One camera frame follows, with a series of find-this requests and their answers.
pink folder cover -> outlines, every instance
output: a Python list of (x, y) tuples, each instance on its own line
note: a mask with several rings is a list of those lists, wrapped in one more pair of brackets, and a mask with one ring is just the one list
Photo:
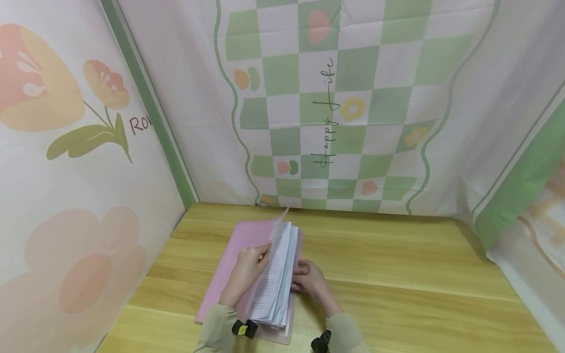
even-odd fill
[[(224, 250), (224, 254), (221, 257), (216, 273), (214, 273), (210, 286), (202, 300), (202, 304), (194, 318), (195, 322), (201, 323), (206, 317), (206, 314), (208, 314), (208, 310), (210, 310), (214, 304), (219, 302), (220, 293), (228, 283), (229, 276), (232, 273), (233, 267), (236, 265), (237, 255), (240, 250), (244, 247), (261, 246), (271, 241), (273, 231), (278, 227), (285, 215), (286, 211), (280, 217), (273, 220), (243, 221), (237, 223), (232, 236), (229, 239), (228, 245)], [(298, 259), (300, 259), (301, 250), (302, 232), (299, 231), (296, 255), (294, 258), (295, 263), (297, 263)], [(251, 298), (253, 298), (256, 288), (256, 285), (251, 287), (237, 305), (237, 318), (243, 322), (247, 320), (247, 313), (249, 312), (252, 302)], [(290, 344), (290, 340), (292, 338), (295, 301), (296, 294), (291, 293), (289, 297), (286, 326), (284, 328), (272, 328), (268, 325), (260, 325), (255, 337), (285, 345)]]

printed page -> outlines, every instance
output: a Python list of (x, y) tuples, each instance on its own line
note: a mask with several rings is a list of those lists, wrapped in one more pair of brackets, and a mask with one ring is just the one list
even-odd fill
[(252, 320), (270, 321), (273, 318), (289, 248), (290, 230), (290, 222), (281, 223), (273, 237), (269, 265), (258, 280), (255, 297), (251, 303), (249, 318)]
[(276, 303), (276, 315), (273, 319), (273, 325), (283, 327), (286, 324), (286, 313), (288, 312), (288, 299), (290, 297), (290, 283), (292, 282), (292, 271), (294, 269), (294, 256), (298, 243), (298, 227), (293, 226), (290, 229), (289, 248), (286, 254), (286, 262), (282, 274), (282, 285), (279, 290)]

sleeve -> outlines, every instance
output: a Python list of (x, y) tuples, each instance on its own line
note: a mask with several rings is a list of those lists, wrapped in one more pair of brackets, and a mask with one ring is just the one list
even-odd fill
[(332, 333), (329, 350), (332, 353), (370, 353), (355, 320), (348, 313), (340, 313), (326, 321)]
[(235, 343), (232, 326), (236, 322), (236, 310), (216, 304), (210, 308), (194, 353), (231, 353)]

right hand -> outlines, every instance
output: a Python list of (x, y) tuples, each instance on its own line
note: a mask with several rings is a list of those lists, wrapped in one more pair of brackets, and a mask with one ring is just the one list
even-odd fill
[(312, 297), (319, 297), (324, 291), (329, 291), (324, 274), (310, 260), (299, 260), (292, 274), (290, 288), (294, 291), (306, 292)]
[(299, 260), (292, 276), (290, 288), (294, 291), (305, 291), (321, 306), (326, 317), (343, 312), (339, 303), (329, 290), (324, 274), (318, 265), (310, 260)]

wood grain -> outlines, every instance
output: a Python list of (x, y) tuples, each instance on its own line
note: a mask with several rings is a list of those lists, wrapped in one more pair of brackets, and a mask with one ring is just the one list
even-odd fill
[[(240, 220), (281, 210), (199, 203), (159, 254), (98, 352), (192, 352), (194, 315)], [(291, 210), (373, 352), (555, 352), (464, 224), (431, 217)], [(235, 352), (309, 352), (324, 317), (300, 296), (290, 346), (238, 338)]]

